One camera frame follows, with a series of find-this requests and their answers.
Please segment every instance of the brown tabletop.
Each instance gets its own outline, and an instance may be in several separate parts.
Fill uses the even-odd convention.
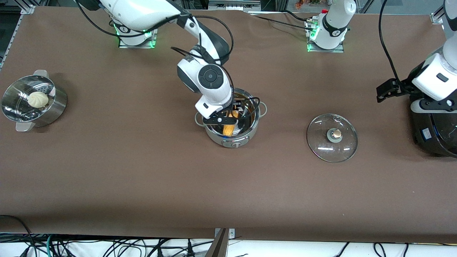
[[[29,133],[1,115],[0,213],[39,233],[212,237],[234,227],[245,239],[455,242],[456,162],[414,145],[407,97],[376,103],[376,87],[393,76],[377,15],[355,15],[345,53],[327,54],[308,53],[300,29],[240,11],[205,14],[233,32],[225,67],[235,87],[269,108],[240,149],[194,123],[200,96],[179,80],[182,56],[170,47],[196,39],[180,27],[160,28],[155,49],[119,49],[77,8],[25,16],[0,90],[45,69],[69,99],[56,122]],[[110,29],[105,12],[89,15]],[[428,16],[383,22],[402,78],[445,40]],[[307,145],[308,124],[328,112],[358,132],[347,162],[324,162]],[[0,230],[20,227],[2,219]]]

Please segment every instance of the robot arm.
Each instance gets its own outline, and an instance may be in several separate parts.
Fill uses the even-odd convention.
[[[356,13],[355,0],[333,1],[328,13],[313,17],[318,26],[316,32],[310,33],[309,39],[323,49],[334,49],[344,40],[349,21]]]
[[[447,20],[457,31],[457,0],[445,0]],[[416,113],[457,113],[457,33],[417,66],[403,81],[390,79],[377,88],[377,101],[410,94]]]
[[[198,39],[177,71],[183,83],[202,97],[195,107],[206,119],[232,103],[232,88],[224,69],[229,59],[227,42],[171,0],[100,0],[125,44],[139,45],[150,32],[168,22],[176,23]]]

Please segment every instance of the yellow corn cob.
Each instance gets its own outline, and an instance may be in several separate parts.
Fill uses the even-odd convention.
[[[238,118],[238,111],[231,111],[228,116]],[[234,129],[235,129],[235,125],[224,125],[224,130],[223,130],[222,134],[224,134],[224,136],[231,136],[231,135],[233,135]]]

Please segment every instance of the steamed bun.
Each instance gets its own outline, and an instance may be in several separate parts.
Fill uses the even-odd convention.
[[[35,108],[41,108],[48,104],[48,96],[42,92],[33,92],[29,95],[28,104]]]

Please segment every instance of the stainless steel pot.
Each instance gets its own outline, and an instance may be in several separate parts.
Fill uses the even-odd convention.
[[[29,95],[37,91],[48,96],[45,107],[34,108],[28,104]],[[16,122],[16,131],[19,132],[49,125],[64,112],[66,104],[67,94],[49,79],[45,70],[18,79],[8,87],[1,101],[3,114]]]
[[[195,114],[195,123],[197,123],[197,125],[200,127],[204,127],[206,133],[214,142],[227,148],[238,148],[247,144],[249,140],[254,137],[260,118],[265,116],[266,112],[268,111],[264,102],[257,103],[255,99],[249,100],[249,98],[252,98],[253,96],[242,89],[235,88],[234,97],[235,99],[244,100],[242,101],[244,103],[244,114],[248,114],[254,109],[255,111],[251,117],[246,118],[243,121],[243,124],[240,124],[239,122],[235,126],[234,134],[232,136],[225,136],[222,134],[223,126],[204,125],[199,123],[197,121],[197,116],[199,113],[197,112]],[[260,107],[255,108],[258,104],[262,105],[265,108],[265,112],[263,114],[260,114]]]

